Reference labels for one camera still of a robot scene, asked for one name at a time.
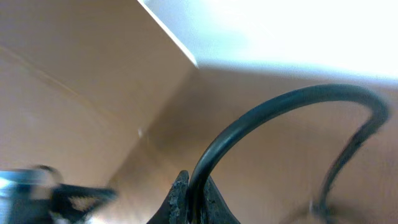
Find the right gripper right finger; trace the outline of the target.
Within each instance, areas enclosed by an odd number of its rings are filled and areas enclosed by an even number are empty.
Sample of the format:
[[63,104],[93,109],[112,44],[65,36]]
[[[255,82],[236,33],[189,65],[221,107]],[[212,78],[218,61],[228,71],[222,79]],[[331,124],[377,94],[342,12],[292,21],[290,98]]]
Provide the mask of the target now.
[[211,176],[203,190],[203,206],[200,210],[202,224],[240,224],[224,201]]

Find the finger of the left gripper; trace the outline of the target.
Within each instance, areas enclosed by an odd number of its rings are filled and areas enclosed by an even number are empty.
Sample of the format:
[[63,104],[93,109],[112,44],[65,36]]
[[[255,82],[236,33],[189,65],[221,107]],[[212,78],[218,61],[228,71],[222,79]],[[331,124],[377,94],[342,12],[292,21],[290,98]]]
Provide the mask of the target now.
[[60,184],[50,198],[50,211],[69,223],[83,223],[117,197],[118,193],[109,188]]

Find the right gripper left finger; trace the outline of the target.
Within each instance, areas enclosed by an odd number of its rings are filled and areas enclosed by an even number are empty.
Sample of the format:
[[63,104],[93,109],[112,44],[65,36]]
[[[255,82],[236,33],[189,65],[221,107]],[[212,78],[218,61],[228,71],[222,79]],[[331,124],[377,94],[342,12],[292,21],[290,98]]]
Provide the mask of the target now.
[[147,224],[186,224],[189,173],[182,170],[173,182],[166,198]]

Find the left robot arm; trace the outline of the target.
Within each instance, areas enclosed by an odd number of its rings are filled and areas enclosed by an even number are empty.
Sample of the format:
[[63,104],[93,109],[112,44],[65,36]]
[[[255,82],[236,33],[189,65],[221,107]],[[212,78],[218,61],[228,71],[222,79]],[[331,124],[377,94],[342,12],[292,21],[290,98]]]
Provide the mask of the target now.
[[88,223],[117,196],[111,188],[65,184],[51,166],[2,170],[1,223]]

